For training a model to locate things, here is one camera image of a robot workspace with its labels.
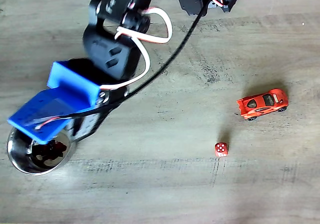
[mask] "black cable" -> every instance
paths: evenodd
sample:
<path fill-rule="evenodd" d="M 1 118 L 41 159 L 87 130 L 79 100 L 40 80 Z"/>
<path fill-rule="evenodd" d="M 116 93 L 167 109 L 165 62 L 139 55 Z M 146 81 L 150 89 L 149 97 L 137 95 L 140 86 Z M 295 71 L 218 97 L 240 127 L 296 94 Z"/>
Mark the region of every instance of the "black cable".
<path fill-rule="evenodd" d="M 68 118 L 68 119 L 69 118 L 82 118 L 82 117 L 86 117 L 86 116 L 89 116 L 89 115 L 92 115 L 92 114 L 101 113 L 103 111 L 116 108 L 120 103 L 128 100 L 129 98 L 133 97 L 135 94 L 140 92 L 143 88 L 145 88 L 151 82 L 153 82 L 161 73 L 163 73 L 164 70 L 167 69 L 168 66 L 171 64 L 171 62 L 179 55 L 179 53 L 185 47 L 185 45 L 186 45 L 187 41 L 189 40 L 191 34 L 194 32 L 198 22 L 200 21 L 200 19 L 202 17 L 202 14 L 204 13 L 204 11 L 206 11 L 207 8 L 208 8 L 208 3 L 204 3 L 202 9 L 200 10 L 200 12 L 199 12 L 198 16 L 196 17 L 196 19 L 193 21 L 193 23 L 192 23 L 189 31 L 185 35 L 184 39 L 182 40 L 180 45 L 177 47 L 177 49 L 174 51 L 172 56 L 163 64 L 163 66 L 153 76 L 151 76 L 148 80 L 146 80 L 144 83 L 142 83 L 135 90 L 130 92 L 127 96 L 124 96 L 124 97 L 120 98 L 119 100 L 116 100 L 113 103 L 109 103 L 108 105 L 100 106 L 100 107 L 95 108 L 93 110 L 88 110 L 88 111 L 84 111 L 84 112 L 80 112 L 80 113 L 73 113 L 73 114 L 69 114 L 69 115 L 62 115 L 62 116 L 60 116 L 60 118 L 62 118 L 62 119 L 63 118 L 65 118 L 65 119 L 66 118 Z"/>

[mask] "toy car windshield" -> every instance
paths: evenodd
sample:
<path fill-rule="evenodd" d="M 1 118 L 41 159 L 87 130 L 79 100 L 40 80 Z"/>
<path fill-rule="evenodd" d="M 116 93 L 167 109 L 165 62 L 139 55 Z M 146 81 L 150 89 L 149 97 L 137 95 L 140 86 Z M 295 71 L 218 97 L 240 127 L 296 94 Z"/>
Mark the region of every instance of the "toy car windshield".
<path fill-rule="evenodd" d="M 270 94 L 266 94 L 262 96 L 266 106 L 273 106 L 275 104 L 275 100 Z"/>

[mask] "blue 3d-printed part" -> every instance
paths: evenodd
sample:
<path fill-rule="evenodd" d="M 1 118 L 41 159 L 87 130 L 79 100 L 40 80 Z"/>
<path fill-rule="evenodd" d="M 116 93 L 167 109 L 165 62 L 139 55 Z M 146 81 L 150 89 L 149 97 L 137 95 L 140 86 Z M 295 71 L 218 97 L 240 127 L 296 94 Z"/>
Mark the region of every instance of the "blue 3d-printed part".
<path fill-rule="evenodd" d="M 85 112 L 95 108 L 100 86 L 68 68 L 68 61 L 55 61 L 47 82 L 50 89 L 43 90 L 24 104 L 8 122 L 34 139 L 47 144 L 70 121 L 56 120 L 35 130 L 34 120 Z"/>

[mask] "mounting hole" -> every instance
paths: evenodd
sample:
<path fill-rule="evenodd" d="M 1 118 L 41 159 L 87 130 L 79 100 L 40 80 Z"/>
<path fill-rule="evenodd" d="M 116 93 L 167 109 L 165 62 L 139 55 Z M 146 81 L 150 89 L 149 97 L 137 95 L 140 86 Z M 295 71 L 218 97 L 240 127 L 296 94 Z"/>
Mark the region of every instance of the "mounting hole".
<path fill-rule="evenodd" d="M 107 68 L 111 68 L 111 67 L 117 65 L 118 62 L 119 62 L 118 59 L 112 59 L 112 60 L 110 60 L 110 61 L 107 61 L 107 62 L 105 63 L 105 65 L 106 65 Z"/>

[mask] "orange toy car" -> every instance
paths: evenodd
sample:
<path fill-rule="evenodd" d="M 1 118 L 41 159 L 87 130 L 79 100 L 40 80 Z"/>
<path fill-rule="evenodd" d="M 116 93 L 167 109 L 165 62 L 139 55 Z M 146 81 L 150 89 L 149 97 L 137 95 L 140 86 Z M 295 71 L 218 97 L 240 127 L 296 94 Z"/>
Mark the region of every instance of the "orange toy car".
<path fill-rule="evenodd" d="M 288 97 L 281 89 L 272 89 L 266 93 L 247 96 L 236 101 L 241 116 L 248 121 L 275 111 L 284 112 L 289 105 Z"/>

